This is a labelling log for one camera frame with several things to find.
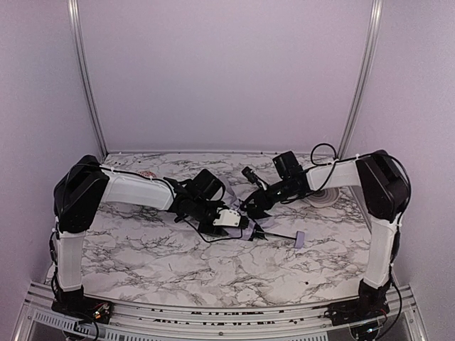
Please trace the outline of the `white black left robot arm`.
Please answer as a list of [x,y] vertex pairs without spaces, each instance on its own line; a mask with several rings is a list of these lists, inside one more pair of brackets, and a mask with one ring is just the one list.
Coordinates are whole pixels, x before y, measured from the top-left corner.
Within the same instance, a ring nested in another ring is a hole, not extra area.
[[177,181],[108,168],[86,155],[54,189],[56,272],[53,289],[57,302],[77,308],[84,302],[82,246],[98,208],[119,202],[171,212],[178,219],[196,220],[203,232],[222,235],[224,228],[240,227],[240,213],[222,200],[225,185],[208,170],[195,178]]

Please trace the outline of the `lavender folding umbrella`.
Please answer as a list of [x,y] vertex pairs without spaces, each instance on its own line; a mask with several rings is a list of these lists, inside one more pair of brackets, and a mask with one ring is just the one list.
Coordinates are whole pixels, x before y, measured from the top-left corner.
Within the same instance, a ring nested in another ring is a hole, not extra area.
[[[232,186],[229,184],[228,179],[225,176],[220,177],[221,182],[225,186],[225,194],[223,195],[223,201],[226,205],[233,209],[234,211],[240,213],[243,217],[245,217],[246,212],[243,212],[240,209],[240,205],[242,204],[241,199],[235,194]],[[273,232],[268,232],[264,230],[264,227],[268,227],[273,223],[273,219],[271,217],[260,218],[258,220],[253,220],[252,218],[248,218],[248,223],[246,229],[244,229],[240,234],[242,235],[240,238],[241,240],[248,240],[253,241],[254,239],[263,239],[267,240],[268,237],[277,237],[281,239],[288,239],[291,240],[294,245],[295,249],[301,249],[304,246],[304,239],[305,233],[302,231],[297,231],[294,237],[290,237],[287,235],[276,234]]]

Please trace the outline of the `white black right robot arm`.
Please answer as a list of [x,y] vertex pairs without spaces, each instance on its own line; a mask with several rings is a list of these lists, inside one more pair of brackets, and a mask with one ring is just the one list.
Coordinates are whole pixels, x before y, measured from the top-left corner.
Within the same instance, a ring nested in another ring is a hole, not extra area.
[[359,187],[370,221],[367,268],[358,288],[357,314],[382,307],[392,284],[392,265],[400,247],[402,216],[411,197],[408,175],[400,162],[384,150],[303,168],[292,151],[273,158],[280,181],[268,185],[249,168],[242,173],[258,189],[240,208],[253,219],[262,219],[280,202],[286,204],[323,190]]

